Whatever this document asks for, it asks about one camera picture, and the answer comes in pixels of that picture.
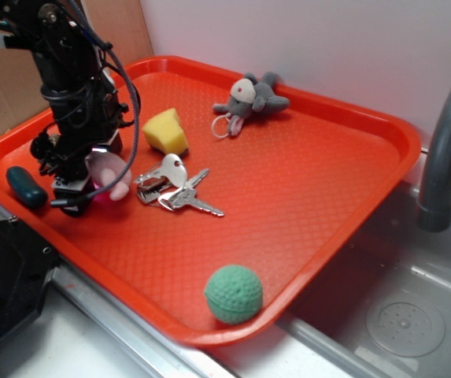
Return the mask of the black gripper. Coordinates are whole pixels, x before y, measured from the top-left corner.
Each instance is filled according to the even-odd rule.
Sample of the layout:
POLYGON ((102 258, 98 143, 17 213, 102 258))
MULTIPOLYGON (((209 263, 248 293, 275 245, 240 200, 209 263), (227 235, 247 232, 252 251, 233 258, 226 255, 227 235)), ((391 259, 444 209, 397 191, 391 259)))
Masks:
POLYGON ((79 101, 76 98, 52 98, 54 123, 61 137, 57 147, 47 145, 48 128, 33 139, 31 155, 40 164, 42 176, 54 178, 54 199, 50 206, 70 217, 84 215, 95 190, 89 184, 91 173, 87 157, 94 150, 118 155, 123 149, 119 134, 129 125, 124 121, 128 105, 118 102, 116 94, 105 94, 98 99, 91 96, 79 101))

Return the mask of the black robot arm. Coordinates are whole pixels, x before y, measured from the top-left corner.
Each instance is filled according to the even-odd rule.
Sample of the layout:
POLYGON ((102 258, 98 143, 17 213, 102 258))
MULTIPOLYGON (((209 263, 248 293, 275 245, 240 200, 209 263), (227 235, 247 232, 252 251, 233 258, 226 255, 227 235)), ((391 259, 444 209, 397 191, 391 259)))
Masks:
POLYGON ((31 52, 40 92, 53 119, 31 141, 39 173, 54 179, 50 205, 81 216, 92 199, 128 174, 132 161, 109 170, 109 183, 94 180, 94 150, 118 157, 127 104, 108 71, 127 76, 109 43, 102 41, 74 1, 0 1, 0 48, 31 52))

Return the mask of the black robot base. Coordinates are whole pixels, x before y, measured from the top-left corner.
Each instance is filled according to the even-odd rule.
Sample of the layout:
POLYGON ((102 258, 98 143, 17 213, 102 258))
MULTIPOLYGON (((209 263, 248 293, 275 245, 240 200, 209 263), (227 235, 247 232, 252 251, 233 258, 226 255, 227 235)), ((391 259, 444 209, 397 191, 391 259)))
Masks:
POLYGON ((0 220, 0 344, 39 317, 57 260, 22 220, 0 220))

